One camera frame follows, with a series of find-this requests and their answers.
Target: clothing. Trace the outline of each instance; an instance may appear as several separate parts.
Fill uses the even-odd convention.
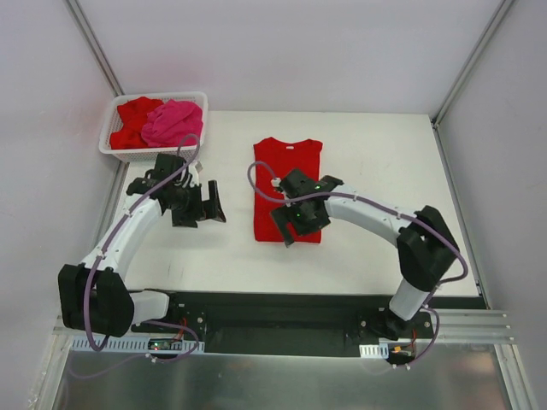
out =
[[[194,102],[169,100],[148,114],[141,135],[151,148],[176,147],[188,134],[201,137],[202,115],[202,109]],[[191,138],[185,143],[195,144]]]
[[[254,145],[255,160],[266,162],[279,178],[284,178],[292,169],[299,168],[308,177],[319,179],[319,163],[323,143],[306,139],[299,143],[283,143],[275,138],[263,139]],[[256,170],[256,186],[265,194],[283,199],[272,186],[272,177],[265,167],[258,166]],[[255,239],[259,242],[283,242],[270,212],[280,205],[270,202],[255,193]],[[320,243],[321,231],[297,237],[290,226],[296,242]]]
[[[162,100],[151,100],[140,97],[118,106],[123,127],[118,132],[110,134],[111,149],[142,149],[148,148],[141,138],[141,130],[148,120],[147,114],[163,105]]]

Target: white wall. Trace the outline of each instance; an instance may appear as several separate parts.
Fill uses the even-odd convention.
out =
[[[547,2],[517,2],[440,128],[493,306],[512,312],[540,408],[547,408],[546,21]]]
[[[435,114],[500,0],[81,0],[125,93]]]
[[[112,94],[60,0],[0,14],[0,407],[26,408],[58,312],[56,275],[89,250],[115,162]]]

